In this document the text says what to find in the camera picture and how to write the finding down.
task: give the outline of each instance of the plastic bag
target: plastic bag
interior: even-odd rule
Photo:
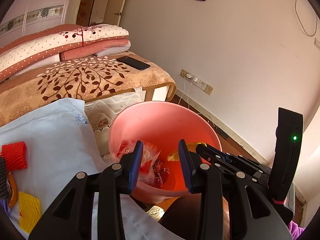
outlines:
[[[136,146],[137,141],[126,141],[123,140],[118,152],[113,156],[113,159],[116,162],[119,162],[121,157],[124,154],[133,152],[134,147]],[[139,171],[138,179],[142,182],[153,185],[155,180],[155,173],[153,171],[153,164],[155,163],[156,159],[158,158],[160,154],[160,150],[158,148],[148,142],[143,142],[143,155],[142,155],[142,161]]]

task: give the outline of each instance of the wooden floor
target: wooden floor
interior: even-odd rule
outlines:
[[[180,97],[178,97],[177,95],[174,95],[173,99],[171,100],[171,103],[178,104],[179,100],[180,100]],[[185,102],[183,99],[181,99],[180,105],[188,108],[188,103]],[[197,111],[192,106],[189,106],[189,109],[192,110],[193,112],[199,114],[199,111]],[[203,119],[205,119],[210,124],[210,126],[216,131],[216,134],[219,137],[219,140],[220,140],[220,143],[221,143],[222,152],[224,152],[224,153],[226,153],[226,152],[232,153],[233,155],[242,155],[242,156],[244,156],[244,157],[246,157],[246,158],[248,158],[250,160],[255,160],[245,149],[243,149],[231,137],[229,137],[228,139],[225,139],[222,135],[220,135],[217,132],[217,128],[214,126],[214,124],[208,118],[206,118],[202,114],[200,116]],[[162,202],[162,203],[160,203],[158,205],[161,206],[164,210],[166,210],[172,204],[172,202],[173,202],[172,200],[164,201],[164,202]],[[294,214],[293,221],[295,223],[297,223],[298,225],[301,224],[302,212],[303,212],[302,207],[303,207],[303,204],[296,197],[295,214]]]

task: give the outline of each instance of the white sheet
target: white sheet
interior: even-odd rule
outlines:
[[[51,64],[55,64],[55,63],[59,63],[60,62],[60,57],[59,57],[59,54],[56,54],[56,55],[53,55],[51,57],[48,57],[48,58],[45,58],[43,60],[39,60],[38,62],[20,70],[19,72],[15,73],[14,75],[12,75],[10,77],[10,79],[16,77],[16,76],[19,76],[31,69],[35,69],[35,68],[40,68],[40,67],[43,67],[43,66],[47,66],[47,65],[51,65]]]
[[[28,168],[14,171],[13,176],[19,191],[41,200],[42,213],[77,172],[93,174],[105,168],[81,100],[60,99],[0,127],[0,145],[17,141],[27,145]],[[121,206],[127,240],[182,240],[147,215],[129,196],[121,196]],[[28,234],[19,228],[19,201],[10,219],[27,239]]]

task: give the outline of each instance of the food wrapper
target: food wrapper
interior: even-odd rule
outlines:
[[[160,151],[155,145],[148,142],[144,142],[144,141],[142,142],[143,142],[143,155],[142,155],[138,179],[152,186],[155,180],[153,164],[158,158]],[[136,146],[136,143],[137,141],[123,140],[118,152],[115,155],[112,154],[114,161],[119,162],[121,157],[124,154],[133,152],[134,147]]]
[[[204,146],[207,146],[204,142],[195,142],[195,143],[187,143],[187,148],[189,152],[196,152],[196,147],[198,144],[202,144]],[[176,162],[179,160],[179,154],[178,150],[173,151],[167,156],[167,160],[171,162]]]

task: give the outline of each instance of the baseboard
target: baseboard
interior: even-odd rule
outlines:
[[[182,96],[182,92],[180,90],[176,91],[176,95],[179,97]],[[183,95],[182,99],[187,102],[187,95]],[[228,127],[225,123],[211,114],[207,109],[198,104],[192,98],[189,97],[189,104],[198,110],[200,113],[205,115],[209,120],[211,120],[216,126],[222,129],[227,135],[229,135],[234,141],[236,141],[242,148],[244,148],[253,158],[255,158],[261,164],[268,166],[269,162],[262,157],[250,144],[248,144],[245,140],[243,140],[238,134],[236,134],[230,127]]]
[[[300,224],[302,228],[307,227],[306,225],[307,208],[308,208],[308,203],[306,203],[302,209],[302,218],[301,218],[301,224]]]

